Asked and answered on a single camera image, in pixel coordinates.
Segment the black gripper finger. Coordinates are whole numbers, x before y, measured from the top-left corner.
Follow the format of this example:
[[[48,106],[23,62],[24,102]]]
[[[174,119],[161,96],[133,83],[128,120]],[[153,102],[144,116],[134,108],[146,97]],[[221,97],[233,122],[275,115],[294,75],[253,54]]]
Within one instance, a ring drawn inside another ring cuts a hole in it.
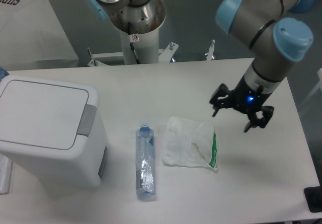
[[[212,94],[209,103],[214,109],[212,117],[215,117],[222,108],[228,109],[232,107],[232,91],[225,84],[220,84],[216,91]]]
[[[262,117],[257,117],[257,112],[262,112]],[[246,111],[246,114],[249,118],[249,122],[244,128],[244,132],[248,132],[251,128],[265,128],[270,119],[272,118],[274,113],[274,107],[273,106],[261,106],[260,109],[257,110],[250,110],[248,109]]]

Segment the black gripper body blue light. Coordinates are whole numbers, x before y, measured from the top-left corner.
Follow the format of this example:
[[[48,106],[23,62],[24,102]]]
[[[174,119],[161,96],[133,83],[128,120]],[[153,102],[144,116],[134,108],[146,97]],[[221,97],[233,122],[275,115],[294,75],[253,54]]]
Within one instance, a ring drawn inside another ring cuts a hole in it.
[[[232,108],[243,114],[257,113],[262,111],[263,114],[273,114],[273,106],[264,106],[265,101],[271,95],[267,91],[266,82],[247,83],[246,77],[243,76],[237,86],[230,92],[228,97],[228,108]]]

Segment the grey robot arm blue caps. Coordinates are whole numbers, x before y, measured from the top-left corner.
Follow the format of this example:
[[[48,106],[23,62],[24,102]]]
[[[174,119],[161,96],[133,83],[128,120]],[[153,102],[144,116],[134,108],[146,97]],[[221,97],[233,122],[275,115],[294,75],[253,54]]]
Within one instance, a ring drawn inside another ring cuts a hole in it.
[[[101,20],[110,19],[121,36],[126,64],[159,63],[159,29],[165,21],[160,0],[84,0]],[[230,90],[221,84],[210,103],[215,111],[232,108],[246,114],[245,129],[264,128],[274,108],[265,101],[300,62],[313,42],[310,28],[284,13],[302,0],[224,0],[215,20],[228,35],[255,54],[251,65]]]

